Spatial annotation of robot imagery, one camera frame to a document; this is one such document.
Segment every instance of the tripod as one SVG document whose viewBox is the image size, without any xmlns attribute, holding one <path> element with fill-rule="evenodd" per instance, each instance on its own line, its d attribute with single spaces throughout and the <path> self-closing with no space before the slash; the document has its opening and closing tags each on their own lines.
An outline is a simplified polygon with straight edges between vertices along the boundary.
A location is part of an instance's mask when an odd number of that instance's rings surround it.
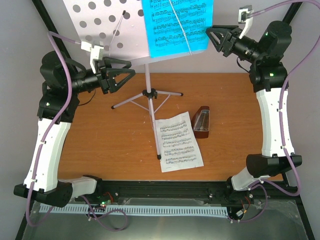
<svg viewBox="0 0 320 240">
<path fill-rule="evenodd" d="M 120 107 L 121 105 L 124 105 L 126 103 L 133 103 L 135 105 L 138 105 L 139 107 L 147 110 L 149 114 L 151 115 L 151 120 L 152 120 L 152 128 L 153 128 L 153 133 L 154 133 L 154 139 L 155 139 L 155 147 L 156 147 L 156 154 L 157 158 L 160 160 L 161 159 L 161 153 L 159 149 L 159 143 L 158 143 L 158 137 L 157 137 L 157 127 L 156 127 L 156 118 L 155 118 L 155 113 L 161 108 L 161 106 L 168 100 L 168 98 L 171 95 L 174 96 L 183 96 L 184 94 L 182 92 L 170 92 L 170 91 L 156 91 L 154 88 L 151 88 L 151 81 L 150 81 L 150 70 L 149 70 L 149 64 L 144 65 L 144 70 L 145 70 L 145 85 L 146 89 L 142 91 L 142 93 L 133 96 L 127 100 L 124 100 L 123 102 L 120 102 L 116 105 L 113 105 L 111 108 L 115 109 Z M 154 110 L 154 104 L 153 104 L 153 98 L 157 99 L 158 94 L 164 94 L 168 95 L 166 99 L 160 104 L 160 106 Z M 140 98 L 142 96 L 146 96 L 148 98 L 148 106 L 149 108 L 146 108 L 144 106 L 141 106 L 140 104 L 134 102 L 135 99 Z"/>
</svg>

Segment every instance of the paper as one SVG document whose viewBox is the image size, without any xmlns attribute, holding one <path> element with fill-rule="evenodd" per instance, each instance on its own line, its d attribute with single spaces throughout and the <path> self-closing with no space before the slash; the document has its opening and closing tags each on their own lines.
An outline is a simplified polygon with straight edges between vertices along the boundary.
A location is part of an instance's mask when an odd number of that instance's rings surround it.
<svg viewBox="0 0 320 240">
<path fill-rule="evenodd" d="M 156 120 L 155 124 L 163 173 L 204 166 L 189 112 Z"/>
<path fill-rule="evenodd" d="M 212 26 L 213 0 L 171 0 L 191 51 L 206 50 L 206 29 Z M 169 0 L 142 0 L 152 58 L 189 52 L 186 38 Z"/>
</svg>

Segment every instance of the black clamp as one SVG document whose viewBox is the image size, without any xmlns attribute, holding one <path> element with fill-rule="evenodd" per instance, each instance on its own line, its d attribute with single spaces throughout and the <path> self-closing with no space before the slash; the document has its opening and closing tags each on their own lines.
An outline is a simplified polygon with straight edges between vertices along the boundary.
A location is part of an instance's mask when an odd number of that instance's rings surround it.
<svg viewBox="0 0 320 240">
<path fill-rule="evenodd" d="M 148 99 L 157 99 L 158 93 L 154 88 L 151 88 L 151 92 L 147 92 L 147 90 L 142 91 L 142 95 L 146 96 Z"/>
</svg>

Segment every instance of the gray wall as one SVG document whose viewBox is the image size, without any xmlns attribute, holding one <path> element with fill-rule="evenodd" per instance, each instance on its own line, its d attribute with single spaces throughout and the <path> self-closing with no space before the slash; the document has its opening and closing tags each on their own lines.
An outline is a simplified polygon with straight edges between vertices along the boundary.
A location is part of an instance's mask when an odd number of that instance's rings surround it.
<svg viewBox="0 0 320 240">
<path fill-rule="evenodd" d="M 62 0 L 43 1 L 52 16 L 58 31 L 77 39 L 77 33 Z M 214 24 L 236 25 L 238 8 L 250 4 L 248 0 L 216 0 Z M 254 9 L 260 10 L 279 0 L 254 1 Z M 269 22 L 281 20 L 289 6 L 273 10 L 256 17 L 248 36 L 258 40 Z M 292 23 L 293 41 L 286 52 L 283 63 L 291 70 L 316 41 L 319 33 L 319 13 L 304 4 Z M 26 201 L 13 196 L 13 187 L 22 183 L 29 169 L 37 134 L 37 109 L 41 97 L 43 79 L 39 73 L 43 55 L 52 50 L 46 29 L 31 1 L 3 2 L 0 8 L 0 233 L 3 239 L 12 239 L 19 227 Z M 88 56 L 72 44 L 66 44 L 76 61 L 88 65 Z M 291 138 L 295 151 L 303 156 L 303 165 L 298 171 L 303 190 L 301 197 L 313 226 L 316 239 L 320 239 L 320 206 L 315 201 L 320 197 L 320 161 L 317 147 L 320 142 L 320 111 L 316 103 L 320 96 L 319 82 L 320 51 L 303 66 L 290 81 L 288 114 Z M 143 72 L 141 66 L 135 67 Z M 152 72 L 220 73 L 242 72 L 236 58 L 225 58 L 210 44 L 206 52 L 199 55 L 152 63 Z"/>
</svg>

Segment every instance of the wooden metronome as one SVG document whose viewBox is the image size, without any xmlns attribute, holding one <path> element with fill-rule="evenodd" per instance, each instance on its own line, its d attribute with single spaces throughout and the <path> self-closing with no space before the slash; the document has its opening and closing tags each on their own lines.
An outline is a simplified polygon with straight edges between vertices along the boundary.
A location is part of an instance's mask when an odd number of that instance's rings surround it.
<svg viewBox="0 0 320 240">
<path fill-rule="evenodd" d="M 191 126 L 196 139 L 209 137 L 210 108 L 201 106 L 191 120 Z"/>
</svg>

